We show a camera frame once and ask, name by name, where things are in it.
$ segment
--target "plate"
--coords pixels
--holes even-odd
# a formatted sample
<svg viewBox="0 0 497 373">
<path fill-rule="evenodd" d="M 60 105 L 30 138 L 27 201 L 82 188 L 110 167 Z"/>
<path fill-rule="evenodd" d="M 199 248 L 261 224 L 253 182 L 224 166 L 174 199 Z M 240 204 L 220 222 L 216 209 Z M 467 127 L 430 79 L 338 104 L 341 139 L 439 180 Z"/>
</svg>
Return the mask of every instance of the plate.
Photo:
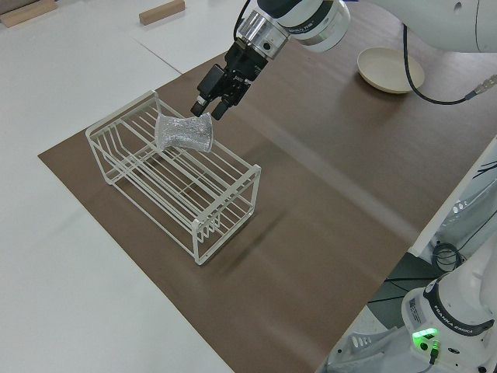
<svg viewBox="0 0 497 373">
<path fill-rule="evenodd" d="M 409 71 L 416 88 L 425 81 L 421 65 L 408 56 Z M 396 49 L 375 47 L 362 51 L 357 58 L 359 73 L 374 88 L 388 93 L 411 92 L 405 76 L 404 53 Z"/>
</svg>

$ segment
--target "wooden stick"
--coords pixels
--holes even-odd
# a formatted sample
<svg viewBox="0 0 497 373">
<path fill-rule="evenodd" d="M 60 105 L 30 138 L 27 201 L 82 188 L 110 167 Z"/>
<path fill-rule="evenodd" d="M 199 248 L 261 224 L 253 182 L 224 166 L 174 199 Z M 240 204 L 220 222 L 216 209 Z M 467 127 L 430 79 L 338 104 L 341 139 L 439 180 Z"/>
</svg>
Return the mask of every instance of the wooden stick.
<svg viewBox="0 0 497 373">
<path fill-rule="evenodd" d="M 51 12 L 57 8 L 54 0 L 39 0 L 33 4 L 23 6 L 22 8 L 12 10 L 0 16 L 0 21 L 7 27 L 12 27 L 18 23 L 27 21 L 34 17 L 41 16 L 44 13 Z"/>
<path fill-rule="evenodd" d="M 183 10 L 185 10 L 185 0 L 173 0 L 167 4 L 160 5 L 157 8 L 150 9 L 147 12 L 140 13 L 140 23 L 142 25 L 149 25 L 150 23 L 172 16 Z"/>
</svg>

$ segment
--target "silver connector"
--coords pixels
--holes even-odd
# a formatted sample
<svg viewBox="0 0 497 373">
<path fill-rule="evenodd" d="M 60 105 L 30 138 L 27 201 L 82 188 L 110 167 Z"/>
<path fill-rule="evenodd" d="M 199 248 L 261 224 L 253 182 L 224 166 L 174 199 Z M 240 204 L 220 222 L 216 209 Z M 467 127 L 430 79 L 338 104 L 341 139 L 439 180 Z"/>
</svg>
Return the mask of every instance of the silver connector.
<svg viewBox="0 0 497 373">
<path fill-rule="evenodd" d="M 487 92 L 490 88 L 492 88 L 495 84 L 497 84 L 497 75 L 492 75 L 490 78 L 485 80 L 482 84 L 474 89 L 474 92 L 479 95 L 483 92 Z"/>
<path fill-rule="evenodd" d="M 290 35 L 276 20 L 256 10 L 243 21 L 238 33 L 259 54 L 272 60 L 281 51 Z"/>
</svg>

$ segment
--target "white wire rack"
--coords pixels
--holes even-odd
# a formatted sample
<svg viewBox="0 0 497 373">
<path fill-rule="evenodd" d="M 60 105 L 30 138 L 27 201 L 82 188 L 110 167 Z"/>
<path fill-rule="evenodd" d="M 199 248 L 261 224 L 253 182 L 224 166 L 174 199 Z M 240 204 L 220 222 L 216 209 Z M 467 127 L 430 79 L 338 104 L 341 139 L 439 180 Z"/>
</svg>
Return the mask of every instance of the white wire rack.
<svg viewBox="0 0 497 373">
<path fill-rule="evenodd" d="M 214 141 L 209 153 L 155 146 L 159 113 L 182 117 L 150 91 L 86 131 L 105 181 L 203 264 L 253 214 L 261 169 Z"/>
</svg>

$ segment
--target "brown tabletop covering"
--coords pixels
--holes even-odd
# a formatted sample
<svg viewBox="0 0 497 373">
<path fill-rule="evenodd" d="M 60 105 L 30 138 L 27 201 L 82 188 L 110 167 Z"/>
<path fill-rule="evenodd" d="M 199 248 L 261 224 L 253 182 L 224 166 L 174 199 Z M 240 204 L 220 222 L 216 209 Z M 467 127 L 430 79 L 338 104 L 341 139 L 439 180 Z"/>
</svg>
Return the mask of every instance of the brown tabletop covering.
<svg viewBox="0 0 497 373">
<path fill-rule="evenodd" d="M 401 24 L 351 11 L 338 47 L 289 43 L 215 124 L 262 176 L 255 216 L 204 267 L 104 183 L 83 132 L 40 155 L 237 373 L 313 372 L 497 132 L 491 93 L 441 107 L 368 86 L 357 55 L 400 47 Z M 411 39 L 433 96 L 459 98 L 497 70 Z M 160 97 L 188 116 L 214 61 Z"/>
</svg>

